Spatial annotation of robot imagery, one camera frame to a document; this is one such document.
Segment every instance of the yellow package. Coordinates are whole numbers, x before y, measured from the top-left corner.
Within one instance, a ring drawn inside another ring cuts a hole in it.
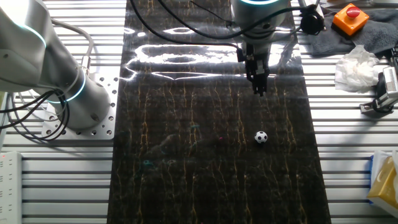
[[[397,175],[392,157],[384,161],[376,180],[368,193],[367,198],[391,215],[398,218],[398,203],[394,190],[394,178]]]

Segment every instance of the mounting plate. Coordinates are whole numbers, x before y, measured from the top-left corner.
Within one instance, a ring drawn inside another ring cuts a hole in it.
[[[100,122],[100,124],[88,128],[85,130],[75,131],[69,128],[66,128],[65,134],[60,135],[58,139],[60,140],[108,140],[113,139],[114,137],[114,127],[115,127],[115,118],[116,118],[116,105],[118,103],[118,87],[119,87],[119,74],[117,76],[112,76],[108,74],[90,74],[90,78],[97,83],[100,83],[104,86],[105,90],[108,92],[109,97],[111,98],[111,106],[109,108],[109,112]],[[49,103],[47,106],[47,111],[55,113],[54,107]],[[46,113],[44,118],[50,119],[53,118],[53,114]],[[60,121],[44,121],[42,135],[46,136],[60,125]]]

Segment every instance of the black cable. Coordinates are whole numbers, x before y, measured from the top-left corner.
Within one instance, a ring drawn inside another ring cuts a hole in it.
[[[24,120],[26,120],[46,99],[48,99],[52,94],[54,93],[54,91],[50,91],[50,93],[49,94],[43,94],[44,95],[44,98],[40,101],[40,102],[38,102],[37,103],[37,105],[36,106],[34,106],[33,108],[32,108],[32,110],[30,110],[23,118],[21,118],[20,120],[17,120],[16,122],[13,122],[13,123],[11,123],[11,124],[7,124],[7,125],[3,125],[3,126],[0,126],[0,129],[4,129],[4,128],[10,128],[10,127],[13,127],[13,126],[15,126],[15,125],[17,125],[17,124],[19,124],[19,123],[21,123],[21,122],[23,122]]]
[[[59,99],[59,101],[60,101],[60,104],[61,104],[61,106],[62,106],[62,109],[64,109],[65,106],[67,106],[67,109],[68,109],[69,105],[68,105],[68,103],[67,103],[67,101],[66,101],[66,99],[65,99],[65,96],[62,94],[62,92],[59,92],[59,93],[56,92],[55,94],[58,96],[58,99]],[[15,107],[15,101],[14,101],[14,98],[13,98],[13,97],[11,97],[11,102],[12,102],[12,106]],[[63,111],[64,111],[64,112],[62,113],[61,124],[63,124],[63,122],[64,122],[64,120],[65,120],[65,110],[63,110]],[[18,113],[17,113],[16,111],[15,111],[14,113],[15,113],[16,118],[17,118],[17,119],[20,119]],[[58,136],[56,136],[56,137],[54,137],[54,138],[52,138],[52,139],[47,139],[47,138],[49,138],[49,137],[53,136],[55,133],[57,133],[57,132],[60,130],[61,125],[58,126],[57,129],[56,129],[54,132],[52,132],[51,134],[49,134],[49,135],[47,135],[47,136],[44,136],[44,137],[38,137],[38,136],[36,136],[35,134],[31,133],[31,132],[29,131],[29,129],[27,129],[27,127],[24,125],[24,123],[21,123],[21,126],[22,126],[22,127],[26,130],[26,132],[28,132],[28,134],[30,134],[32,137],[30,137],[30,136],[28,136],[28,135],[22,133],[20,130],[18,130],[18,128],[17,128],[16,126],[13,126],[13,128],[14,128],[20,135],[24,136],[24,137],[27,138],[27,139],[30,139],[30,140],[38,140],[38,141],[40,141],[40,142],[43,142],[43,141],[52,141],[52,140],[57,139],[57,138],[64,132],[66,126],[68,125],[68,123],[69,123],[69,111],[68,111],[67,113],[68,113],[68,117],[67,117],[67,121],[65,122],[65,124],[64,124],[64,126],[63,126],[64,128],[61,130],[61,132],[58,134]]]
[[[157,37],[160,37],[164,40],[176,43],[176,44],[188,44],[188,45],[217,45],[217,46],[230,46],[230,47],[234,47],[238,50],[241,50],[237,45],[231,44],[231,43],[203,43],[203,42],[188,42],[188,41],[182,41],[182,40],[173,40],[170,39],[166,36],[163,36],[162,34],[156,32],[154,29],[152,29],[147,22],[145,22],[145,20],[142,18],[142,16],[139,14],[139,11],[136,7],[136,5],[134,4],[134,0],[130,0],[132,9],[134,10],[134,12],[136,13],[136,16],[138,17],[138,19],[141,21],[142,25],[144,25],[144,27],[146,27],[151,33],[153,33],[154,35],[156,35]]]
[[[226,40],[226,39],[232,39],[234,37],[240,36],[242,34],[244,34],[247,31],[250,31],[251,29],[255,28],[256,26],[262,24],[265,21],[268,21],[269,19],[272,19],[275,16],[278,16],[279,14],[285,13],[285,12],[292,12],[292,11],[296,11],[296,10],[306,10],[307,7],[289,7],[289,8],[285,8],[285,9],[281,9],[279,11],[276,11],[274,13],[272,13],[271,15],[268,15],[260,20],[258,20],[257,22],[251,24],[250,26],[248,26],[247,28],[240,30],[239,32],[235,32],[233,34],[229,34],[229,35],[224,35],[224,36],[216,36],[216,35],[210,35],[210,34],[206,34],[202,31],[197,30],[196,28],[192,27],[191,25],[187,24],[186,22],[182,21],[176,14],[174,14],[173,11],[171,11],[166,4],[164,4],[163,0],[157,0],[162,7],[172,16],[174,17],[174,19],[178,20],[181,24],[183,24],[185,27],[189,28],[190,30],[196,32],[199,35],[202,35],[204,37],[207,38],[211,38],[211,39],[216,39],[216,40]]]
[[[49,96],[51,96],[53,93],[54,93],[54,91],[48,91],[48,92],[44,93],[43,95],[39,96],[38,98],[36,98],[34,101],[30,102],[30,103],[27,103],[27,104],[25,104],[23,106],[20,106],[18,108],[0,110],[0,113],[8,113],[8,112],[14,112],[14,111],[17,111],[17,110],[25,109],[28,106],[33,105],[34,103],[37,103],[39,100],[41,100],[42,98],[46,97],[48,94],[50,94]]]
[[[222,21],[229,22],[229,23],[231,23],[231,24],[234,24],[234,23],[235,23],[234,21],[231,21],[231,20],[227,20],[227,19],[222,18],[221,16],[215,14],[214,12],[211,12],[209,9],[207,9],[207,8],[205,8],[205,7],[201,6],[201,5],[199,5],[198,3],[194,2],[194,1],[190,1],[190,2],[191,2],[192,4],[194,4],[194,5],[196,5],[197,7],[199,7],[199,8],[201,8],[201,9],[203,9],[203,10],[209,12],[210,14],[214,15],[215,17],[221,19]]]
[[[11,101],[13,102],[13,100],[12,100],[12,99],[13,99],[13,96],[11,96],[11,94],[8,93],[8,94],[7,94],[7,99],[6,99],[6,109],[8,109],[8,105],[10,104],[10,99],[11,99]],[[8,120],[11,122],[11,121],[12,121],[12,118],[11,118],[10,112],[7,113],[7,117],[8,117]],[[31,133],[31,132],[26,128],[26,126],[24,126],[23,123],[21,123],[21,125],[22,125],[22,127],[23,127],[29,134],[31,134],[32,136],[35,136],[33,133]],[[34,142],[34,143],[36,143],[36,144],[43,143],[43,141],[35,141],[34,139],[30,139],[30,137],[28,137],[26,134],[22,133],[19,129],[17,129],[17,126],[13,126],[13,128],[17,131],[18,134],[20,134],[21,136],[24,136],[25,138],[31,140],[32,142]]]

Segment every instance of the gray cloth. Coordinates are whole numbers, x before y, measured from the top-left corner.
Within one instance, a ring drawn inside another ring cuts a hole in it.
[[[364,11],[369,20],[362,30],[351,40],[345,39],[331,28],[334,15],[328,9],[322,9],[325,15],[326,29],[318,35],[310,35],[312,55],[333,55],[348,53],[357,45],[363,45],[371,53],[379,53],[393,48],[398,42],[398,10],[374,9]]]

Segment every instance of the black clamp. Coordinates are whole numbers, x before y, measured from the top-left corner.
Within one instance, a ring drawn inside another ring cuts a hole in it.
[[[300,10],[302,17],[300,27],[306,34],[318,35],[325,28],[324,19],[317,12],[317,7],[312,4]]]

